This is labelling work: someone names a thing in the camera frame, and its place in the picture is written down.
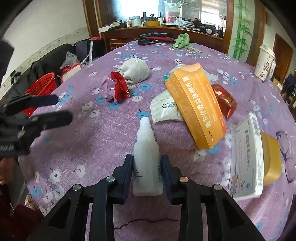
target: cardboard box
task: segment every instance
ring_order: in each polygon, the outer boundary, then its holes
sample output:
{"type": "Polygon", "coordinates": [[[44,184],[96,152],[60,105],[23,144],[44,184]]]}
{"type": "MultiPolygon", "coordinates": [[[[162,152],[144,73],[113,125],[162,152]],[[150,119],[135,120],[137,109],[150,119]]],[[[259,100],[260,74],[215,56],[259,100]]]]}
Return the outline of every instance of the cardboard box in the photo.
{"type": "Polygon", "coordinates": [[[256,115],[231,129],[231,168],[228,192],[234,200],[260,197],[263,190],[263,149],[256,115]]]}
{"type": "Polygon", "coordinates": [[[283,86],[276,78],[273,79],[272,83],[274,84],[278,92],[281,92],[281,90],[283,89],[283,86]]]}
{"type": "Polygon", "coordinates": [[[264,159],[264,180],[263,186],[270,185],[279,179],[282,171],[281,151],[276,138],[261,131],[263,159],[264,159]]]}
{"type": "Polygon", "coordinates": [[[200,64],[182,66],[165,83],[199,149],[211,149],[226,126],[214,91],[200,64]]]}

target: barcode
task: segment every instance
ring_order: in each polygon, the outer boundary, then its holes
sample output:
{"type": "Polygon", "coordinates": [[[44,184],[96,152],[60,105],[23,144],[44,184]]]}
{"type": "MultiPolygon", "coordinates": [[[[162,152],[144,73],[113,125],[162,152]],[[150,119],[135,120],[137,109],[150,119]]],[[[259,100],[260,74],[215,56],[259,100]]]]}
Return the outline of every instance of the barcode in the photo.
{"type": "Polygon", "coordinates": [[[260,136],[260,134],[259,134],[259,129],[258,129],[258,125],[257,125],[257,120],[256,120],[255,117],[252,117],[252,119],[253,119],[253,124],[254,124],[255,134],[256,134],[257,136],[260,136]]]}

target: human hand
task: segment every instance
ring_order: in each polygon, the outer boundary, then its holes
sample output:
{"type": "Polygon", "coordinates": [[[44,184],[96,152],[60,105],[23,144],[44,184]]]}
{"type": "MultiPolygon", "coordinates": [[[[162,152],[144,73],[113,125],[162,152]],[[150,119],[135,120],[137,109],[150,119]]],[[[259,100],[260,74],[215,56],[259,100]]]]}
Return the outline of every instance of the human hand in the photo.
{"type": "Polygon", "coordinates": [[[0,160],[0,184],[4,185],[13,179],[14,157],[3,157],[0,160]]]}

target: wire rack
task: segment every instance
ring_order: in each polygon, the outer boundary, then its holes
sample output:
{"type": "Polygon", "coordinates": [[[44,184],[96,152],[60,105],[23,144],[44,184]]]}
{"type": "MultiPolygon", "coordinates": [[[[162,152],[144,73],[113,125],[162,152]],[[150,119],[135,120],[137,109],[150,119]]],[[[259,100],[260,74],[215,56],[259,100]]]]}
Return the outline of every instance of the wire rack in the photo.
{"type": "Polygon", "coordinates": [[[111,50],[117,49],[119,47],[124,46],[128,42],[136,41],[136,40],[138,39],[111,39],[110,40],[111,50]]]}

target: wooden door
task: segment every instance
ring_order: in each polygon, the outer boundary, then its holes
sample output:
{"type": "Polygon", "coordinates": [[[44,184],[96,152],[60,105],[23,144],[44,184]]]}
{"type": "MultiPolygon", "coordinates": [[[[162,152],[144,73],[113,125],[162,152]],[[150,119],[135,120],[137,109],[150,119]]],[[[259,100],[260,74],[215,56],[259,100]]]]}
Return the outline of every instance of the wooden door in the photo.
{"type": "Polygon", "coordinates": [[[290,66],[293,49],[283,38],[276,34],[273,51],[276,56],[276,68],[274,72],[282,84],[290,66]]]}

